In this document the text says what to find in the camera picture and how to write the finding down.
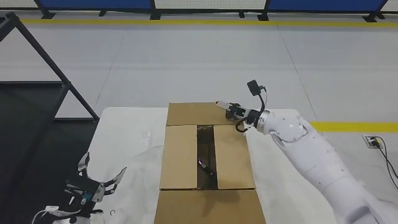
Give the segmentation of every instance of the object inside box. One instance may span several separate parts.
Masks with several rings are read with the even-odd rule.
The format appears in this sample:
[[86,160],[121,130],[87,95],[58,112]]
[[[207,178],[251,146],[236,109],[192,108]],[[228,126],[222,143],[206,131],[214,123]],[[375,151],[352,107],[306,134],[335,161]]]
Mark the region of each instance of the object inside box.
[[217,186],[216,151],[213,126],[197,126],[198,190],[214,190]]

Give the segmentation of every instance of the cardboard box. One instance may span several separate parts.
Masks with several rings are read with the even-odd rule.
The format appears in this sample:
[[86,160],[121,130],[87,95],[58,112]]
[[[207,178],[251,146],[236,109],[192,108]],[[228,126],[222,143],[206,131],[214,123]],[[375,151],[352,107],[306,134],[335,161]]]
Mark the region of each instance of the cardboard box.
[[155,224],[265,222],[246,137],[214,103],[170,104]]

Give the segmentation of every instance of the floor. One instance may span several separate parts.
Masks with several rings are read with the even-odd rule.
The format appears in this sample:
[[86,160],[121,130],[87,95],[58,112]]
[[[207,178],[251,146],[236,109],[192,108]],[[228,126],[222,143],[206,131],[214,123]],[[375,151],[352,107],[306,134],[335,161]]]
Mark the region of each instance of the floor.
[[[233,101],[258,108],[259,100],[246,86],[256,79],[267,88],[268,108],[293,108],[310,121],[398,122],[396,28],[28,28],[98,114],[110,106],[167,107],[189,101]],[[57,79],[16,30],[0,42],[0,51],[0,80]],[[58,116],[88,114],[68,95]],[[359,180],[398,205],[385,161],[366,147],[361,134],[327,136]],[[398,135],[381,136],[398,166]]]

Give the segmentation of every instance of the white table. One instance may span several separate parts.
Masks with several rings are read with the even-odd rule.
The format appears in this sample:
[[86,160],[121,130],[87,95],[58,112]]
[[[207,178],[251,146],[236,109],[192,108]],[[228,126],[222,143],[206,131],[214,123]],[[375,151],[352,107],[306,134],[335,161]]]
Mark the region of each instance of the white table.
[[[153,223],[166,118],[167,108],[104,110],[89,148],[88,174],[95,180],[109,180],[123,167],[127,171],[116,193],[96,205],[104,213],[93,215],[92,223]],[[328,202],[294,169],[269,135],[253,129],[246,135],[267,224],[336,223]],[[152,149],[142,144],[149,136],[150,146],[156,146]]]

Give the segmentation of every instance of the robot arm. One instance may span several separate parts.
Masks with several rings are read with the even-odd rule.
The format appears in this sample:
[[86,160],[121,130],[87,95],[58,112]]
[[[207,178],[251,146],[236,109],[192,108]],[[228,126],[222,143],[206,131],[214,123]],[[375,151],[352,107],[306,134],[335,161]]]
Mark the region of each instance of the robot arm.
[[[260,96],[264,88],[255,81],[249,82],[248,86],[254,96]],[[298,172],[327,199],[338,223],[397,223],[398,211],[389,209],[363,188],[335,148],[301,116],[277,116],[264,110],[264,106],[256,111],[220,101],[217,105],[226,109],[227,118],[238,120],[238,124],[245,122],[264,135],[270,134]]]

